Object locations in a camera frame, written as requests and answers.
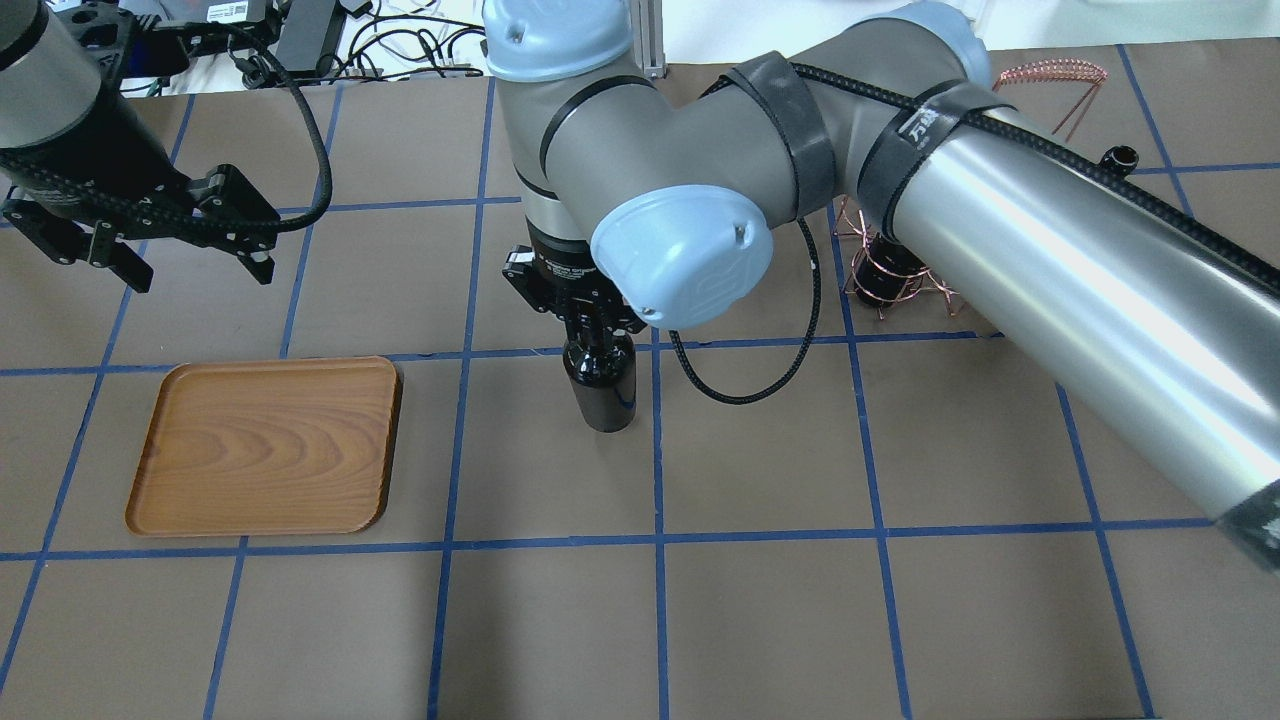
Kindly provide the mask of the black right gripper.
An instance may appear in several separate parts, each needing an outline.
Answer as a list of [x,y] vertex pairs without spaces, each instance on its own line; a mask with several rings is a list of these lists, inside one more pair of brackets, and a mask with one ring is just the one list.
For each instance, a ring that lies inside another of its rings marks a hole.
[[549,313],[564,322],[567,346],[593,346],[593,319],[584,315],[588,313],[600,318],[599,346],[627,345],[628,333],[646,328],[588,254],[571,254],[561,263],[540,249],[516,245],[507,254],[502,275],[534,311]]

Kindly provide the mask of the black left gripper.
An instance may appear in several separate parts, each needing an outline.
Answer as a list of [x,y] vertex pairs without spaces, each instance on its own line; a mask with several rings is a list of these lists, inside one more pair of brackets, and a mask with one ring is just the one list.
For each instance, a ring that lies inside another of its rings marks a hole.
[[173,168],[128,172],[101,182],[29,170],[3,200],[3,218],[59,265],[109,269],[147,293],[154,269],[133,250],[143,240],[179,240],[236,258],[260,284],[275,274],[282,217],[233,165],[202,178]]

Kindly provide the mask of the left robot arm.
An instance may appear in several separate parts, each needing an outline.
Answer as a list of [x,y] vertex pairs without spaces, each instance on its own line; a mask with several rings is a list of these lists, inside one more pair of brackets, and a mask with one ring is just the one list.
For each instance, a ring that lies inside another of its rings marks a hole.
[[179,172],[122,96],[120,68],[104,67],[72,27],[69,14],[44,1],[3,4],[3,173],[12,181],[3,217],[51,261],[108,269],[138,293],[154,281],[134,250],[142,240],[215,249],[269,284],[278,237],[317,222],[334,190],[300,86],[285,77],[315,152],[317,188],[303,214],[284,218],[232,164],[201,178]]

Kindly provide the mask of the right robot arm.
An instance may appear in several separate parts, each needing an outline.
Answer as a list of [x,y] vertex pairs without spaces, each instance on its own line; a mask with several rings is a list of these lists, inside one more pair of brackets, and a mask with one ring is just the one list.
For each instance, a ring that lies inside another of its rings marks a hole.
[[684,331],[846,195],[874,228],[1277,570],[1277,270],[1030,129],[963,13],[919,1],[672,108],[626,1],[486,1],[526,213],[637,319]]

